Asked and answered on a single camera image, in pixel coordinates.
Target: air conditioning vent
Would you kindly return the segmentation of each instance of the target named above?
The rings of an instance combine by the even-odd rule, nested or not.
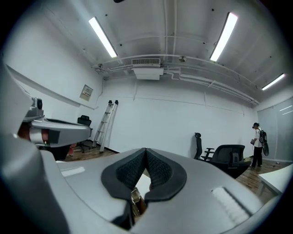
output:
[[[132,60],[134,67],[160,67],[161,59],[159,58],[138,58]]]

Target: floor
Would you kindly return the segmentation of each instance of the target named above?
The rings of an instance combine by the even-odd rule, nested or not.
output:
[[[89,146],[92,145],[91,142],[86,142],[85,144]],[[88,159],[106,157],[106,156],[115,154],[107,149],[105,149],[104,152],[100,154],[99,149],[100,149],[99,146],[91,150],[88,150],[87,148],[85,148],[85,153],[82,153],[79,147],[75,147],[73,155],[68,155],[65,161],[69,162],[69,161],[76,161],[76,160],[88,160]],[[272,172],[272,171],[284,168],[286,166],[289,166],[290,164],[291,163],[284,163],[284,162],[277,163],[275,161],[263,160],[262,167],[255,167],[255,168],[249,167],[236,180],[240,182],[241,184],[243,184],[244,186],[248,187],[253,193],[256,193],[260,185],[260,179],[258,178],[258,174]],[[262,196],[260,197],[263,203],[267,203],[272,198],[273,198],[273,194],[268,189],[265,189]]]

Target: white table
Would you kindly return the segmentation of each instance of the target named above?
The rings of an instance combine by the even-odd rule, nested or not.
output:
[[[292,174],[293,164],[273,172],[259,174],[258,177],[261,179],[261,185],[257,191],[258,196],[260,197],[262,195],[265,188],[270,190],[274,195],[284,193]]]

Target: fluorescent ceiling light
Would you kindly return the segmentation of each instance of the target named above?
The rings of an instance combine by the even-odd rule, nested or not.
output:
[[[116,52],[114,51],[114,49],[113,49],[110,41],[108,40],[106,34],[104,33],[104,31],[102,30],[101,26],[99,25],[96,17],[91,18],[88,22],[90,23],[90,25],[92,26],[92,28],[96,32],[97,36],[100,38],[101,42],[103,43],[104,47],[106,48],[106,50],[108,51],[110,56],[112,58],[117,57]]]
[[[290,111],[290,112],[293,112],[293,111]],[[287,113],[285,113],[285,114],[282,114],[282,115],[286,115],[286,114],[288,114],[288,113],[290,113],[290,112],[287,112]]]
[[[220,40],[218,41],[217,43],[217,46],[214,50],[214,52],[212,53],[212,56],[211,56],[211,60],[212,61],[217,61],[218,58],[220,57],[222,51],[224,50],[231,34],[232,34],[232,31],[235,27],[235,24],[236,24],[236,21],[237,21],[238,17],[232,13],[229,13],[228,17],[227,17],[227,20],[226,20],[226,23],[225,23],[225,26],[224,26],[224,30],[220,36]]]
[[[285,74],[280,75],[278,78],[276,78],[274,81],[266,85],[262,88],[262,90],[266,90],[267,88],[271,87],[273,84],[277,83],[280,79],[282,79],[285,76]]]
[[[287,108],[289,108],[289,107],[291,107],[292,105],[290,105],[290,106],[288,106],[288,107],[286,107],[286,108],[284,108],[284,109],[281,109],[280,111],[283,111],[283,110],[286,110]]]

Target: black office chair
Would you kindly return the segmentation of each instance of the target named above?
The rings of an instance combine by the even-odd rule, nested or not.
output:
[[[197,137],[195,134],[196,143],[197,146],[201,148],[201,139],[198,134]],[[220,145],[215,152],[211,151],[213,148],[207,148],[208,150],[205,151],[206,155],[204,159],[201,159],[200,155],[197,155],[196,152],[195,159],[210,163],[231,177],[237,178],[248,169],[251,163],[250,161],[244,162],[244,148],[245,146],[240,144]]]
[[[87,125],[90,126],[92,121],[90,120],[89,116],[86,115],[82,115],[80,117],[77,118],[77,123],[83,124],[83,125]],[[81,148],[81,151],[84,153],[84,148],[83,147],[88,147],[91,148],[88,145],[85,145],[83,142],[78,142],[77,146],[79,146]]]

